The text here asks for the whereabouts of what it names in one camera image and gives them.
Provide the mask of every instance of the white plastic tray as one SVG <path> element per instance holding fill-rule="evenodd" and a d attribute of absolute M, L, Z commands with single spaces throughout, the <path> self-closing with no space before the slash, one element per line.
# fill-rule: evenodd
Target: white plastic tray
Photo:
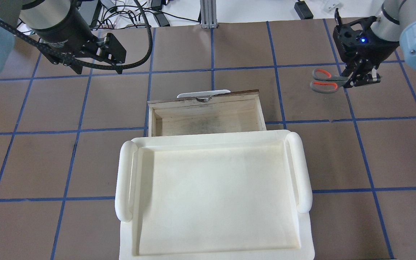
<path fill-rule="evenodd" d="M 288 130 L 135 138 L 120 152 L 120 259 L 312 260 L 312 190 Z"/>

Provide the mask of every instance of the tiled floor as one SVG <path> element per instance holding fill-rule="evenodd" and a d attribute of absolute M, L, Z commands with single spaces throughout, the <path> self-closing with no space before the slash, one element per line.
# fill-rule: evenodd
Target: tiled floor
<path fill-rule="evenodd" d="M 333 26 L 157 28 L 123 75 L 75 75 L 17 41 L 0 75 L 0 259 L 117 259 L 119 149 L 146 134 L 146 101 L 225 88 L 259 89 L 267 129 L 301 135 L 317 260 L 416 259 L 416 71 L 398 52 L 380 84 L 312 92 L 314 68 L 341 69 Z M 127 61 L 144 55 L 144 29 L 114 34 Z"/>

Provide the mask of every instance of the wooden drawer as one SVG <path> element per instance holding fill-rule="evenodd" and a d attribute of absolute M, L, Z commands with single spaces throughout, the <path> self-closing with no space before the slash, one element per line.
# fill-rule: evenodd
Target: wooden drawer
<path fill-rule="evenodd" d="M 147 103 L 149 137 L 266 130 L 258 90 Z"/>

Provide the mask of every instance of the power adapter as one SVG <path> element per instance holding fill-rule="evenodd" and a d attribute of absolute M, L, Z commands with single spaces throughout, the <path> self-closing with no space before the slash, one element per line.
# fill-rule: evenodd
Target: power adapter
<path fill-rule="evenodd" d="M 311 10 L 309 10 L 309 7 L 307 7 L 306 2 L 304 1 L 298 0 L 295 3 L 295 11 L 301 20 L 314 18 L 314 15 L 312 14 Z"/>

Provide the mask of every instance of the scissors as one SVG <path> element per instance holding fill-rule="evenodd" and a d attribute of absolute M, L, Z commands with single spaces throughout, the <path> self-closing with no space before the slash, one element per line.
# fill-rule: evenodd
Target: scissors
<path fill-rule="evenodd" d="M 318 76 L 317 72 L 325 74 L 326 77 Z M 347 77 L 334 76 L 325 69 L 320 68 L 314 69 L 314 71 L 312 71 L 312 77 L 315 79 L 315 81 L 311 81 L 311 89 L 315 92 L 322 94 L 335 93 L 336 91 L 338 91 L 340 87 L 344 86 L 348 81 Z"/>

